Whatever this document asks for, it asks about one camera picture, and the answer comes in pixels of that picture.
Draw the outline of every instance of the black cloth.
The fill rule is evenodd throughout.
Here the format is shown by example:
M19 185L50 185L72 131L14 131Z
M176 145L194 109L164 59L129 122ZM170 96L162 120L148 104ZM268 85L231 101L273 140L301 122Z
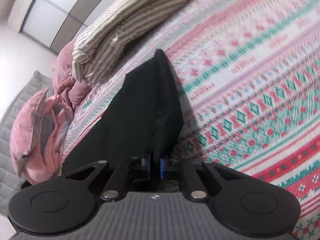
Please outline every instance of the black cloth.
M162 50L125 77L101 119L69 154L63 173L98 160L111 165L152 152L170 155L183 126L178 92Z

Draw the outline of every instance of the white logo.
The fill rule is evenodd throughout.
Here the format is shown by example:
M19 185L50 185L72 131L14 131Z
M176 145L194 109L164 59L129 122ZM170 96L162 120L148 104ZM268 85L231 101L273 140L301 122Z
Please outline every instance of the white logo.
M157 200L158 198L160 198L160 196L158 194L154 194L153 196L151 196L151 198Z

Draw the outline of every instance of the silver screw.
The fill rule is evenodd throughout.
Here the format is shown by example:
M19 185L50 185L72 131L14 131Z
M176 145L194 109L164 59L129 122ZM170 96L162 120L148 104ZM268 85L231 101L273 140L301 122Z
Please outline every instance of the silver screw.
M119 196L119 193L116 190L107 190L102 195L105 198L116 198Z
M191 193L191 197L195 199L202 199L202 198L205 198L206 196L207 196L207 193L205 193L202 190L195 190Z

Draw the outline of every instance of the gray quilted headboard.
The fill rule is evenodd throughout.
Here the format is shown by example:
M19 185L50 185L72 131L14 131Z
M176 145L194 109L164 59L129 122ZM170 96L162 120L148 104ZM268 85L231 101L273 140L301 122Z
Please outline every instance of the gray quilted headboard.
M35 71L31 80L13 100L0 122L0 210L5 213L8 211L10 199L21 189L24 181L16 176L11 162L9 140L12 124L29 98L44 88L49 88L47 97L53 95L52 79Z

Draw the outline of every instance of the mattress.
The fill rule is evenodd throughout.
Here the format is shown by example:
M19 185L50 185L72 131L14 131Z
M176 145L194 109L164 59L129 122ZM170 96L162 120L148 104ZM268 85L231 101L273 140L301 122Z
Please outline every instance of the mattress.
M293 234L318 239L319 35L320 0L192 0L81 103L63 158L100 119L126 73L161 48L185 122L174 152L292 192L301 204Z
M10 156L10 134L15 118L23 105L38 91L48 88L47 97L53 95L52 80L39 71L13 100L0 122L0 210L7 213L12 196L21 189L24 178L16 176Z

